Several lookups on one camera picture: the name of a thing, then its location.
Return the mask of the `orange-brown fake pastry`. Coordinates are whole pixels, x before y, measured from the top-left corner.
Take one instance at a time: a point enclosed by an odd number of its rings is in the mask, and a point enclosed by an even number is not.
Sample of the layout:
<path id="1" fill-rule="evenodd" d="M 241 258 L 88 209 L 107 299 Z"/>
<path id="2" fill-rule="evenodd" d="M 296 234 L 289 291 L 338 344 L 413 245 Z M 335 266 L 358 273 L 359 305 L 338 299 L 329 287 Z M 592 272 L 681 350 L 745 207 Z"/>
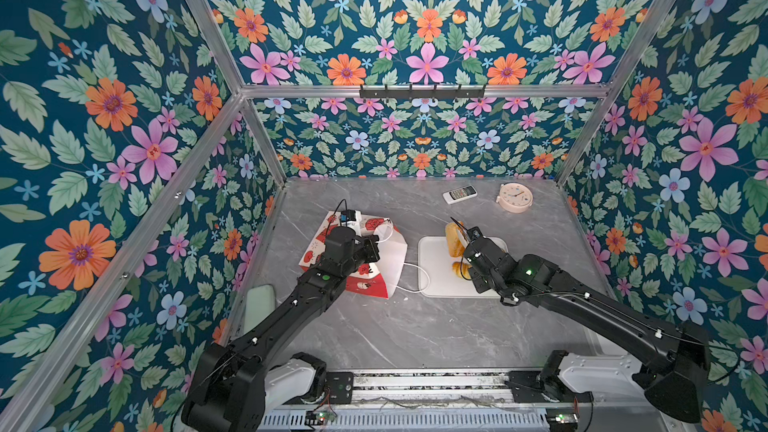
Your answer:
<path id="1" fill-rule="evenodd" d="M 471 266 L 468 262 L 465 262 L 463 260 L 453 262 L 452 263 L 452 271 L 453 273 L 465 281 L 471 281 L 471 274 L 470 274 Z"/>

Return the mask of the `long twisted fake bread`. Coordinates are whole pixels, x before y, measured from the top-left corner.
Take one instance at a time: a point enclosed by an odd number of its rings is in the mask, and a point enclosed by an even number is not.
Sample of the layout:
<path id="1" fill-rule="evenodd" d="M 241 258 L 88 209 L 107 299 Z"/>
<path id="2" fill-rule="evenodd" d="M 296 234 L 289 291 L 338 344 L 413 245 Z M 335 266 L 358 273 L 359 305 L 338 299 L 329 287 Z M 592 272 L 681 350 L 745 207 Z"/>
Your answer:
<path id="1" fill-rule="evenodd" d="M 456 224 L 451 222 L 447 224 L 445 227 L 445 240 L 450 257 L 460 258 L 463 256 L 466 250 L 467 238 L 462 228 L 462 223 Z"/>

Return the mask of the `white and red paper bag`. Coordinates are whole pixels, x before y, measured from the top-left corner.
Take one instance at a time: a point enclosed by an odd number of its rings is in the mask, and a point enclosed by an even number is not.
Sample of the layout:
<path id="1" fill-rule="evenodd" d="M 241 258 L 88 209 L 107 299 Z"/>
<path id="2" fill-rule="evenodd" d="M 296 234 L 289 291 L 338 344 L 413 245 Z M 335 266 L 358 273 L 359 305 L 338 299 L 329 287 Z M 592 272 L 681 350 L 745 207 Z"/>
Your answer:
<path id="1" fill-rule="evenodd" d="M 326 236 L 339 224 L 340 212 L 329 212 L 305 250 L 299 267 L 307 271 L 319 262 L 325 250 Z M 365 215 L 362 212 L 360 236 L 378 237 L 380 260 L 364 264 L 346 279 L 346 290 L 359 295 L 389 299 L 398 288 L 408 245 L 390 218 Z"/>

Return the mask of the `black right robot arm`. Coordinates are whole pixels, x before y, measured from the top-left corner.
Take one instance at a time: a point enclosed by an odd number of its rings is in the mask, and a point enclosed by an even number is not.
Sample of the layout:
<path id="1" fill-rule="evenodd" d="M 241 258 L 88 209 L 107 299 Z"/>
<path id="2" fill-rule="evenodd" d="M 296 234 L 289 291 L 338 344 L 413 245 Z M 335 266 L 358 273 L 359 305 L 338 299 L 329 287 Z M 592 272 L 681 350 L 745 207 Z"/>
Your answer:
<path id="1" fill-rule="evenodd" d="M 630 381 L 660 412 L 686 423 L 703 418 L 711 368 L 709 333 L 696 323 L 674 325 L 634 310 L 534 254 L 503 251 L 479 228 L 459 227 L 463 258 L 476 290 L 495 291 L 504 306 L 523 303 L 568 317 L 640 361 Z"/>

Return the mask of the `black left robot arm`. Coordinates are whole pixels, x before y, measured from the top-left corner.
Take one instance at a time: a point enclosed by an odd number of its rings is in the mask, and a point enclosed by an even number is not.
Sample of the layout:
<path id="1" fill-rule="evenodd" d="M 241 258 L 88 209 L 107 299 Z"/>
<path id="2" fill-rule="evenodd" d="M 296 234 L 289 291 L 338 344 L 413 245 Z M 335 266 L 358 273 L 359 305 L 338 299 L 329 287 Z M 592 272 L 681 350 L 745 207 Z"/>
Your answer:
<path id="1" fill-rule="evenodd" d="M 347 278 L 380 259 L 379 238 L 332 229 L 318 262 L 305 271 L 285 301 L 226 346 L 214 343 L 200 357 L 181 421 L 197 431 L 255 431 L 269 410 L 312 388 L 316 369 L 301 358 L 283 368 L 276 358 L 346 290 Z"/>

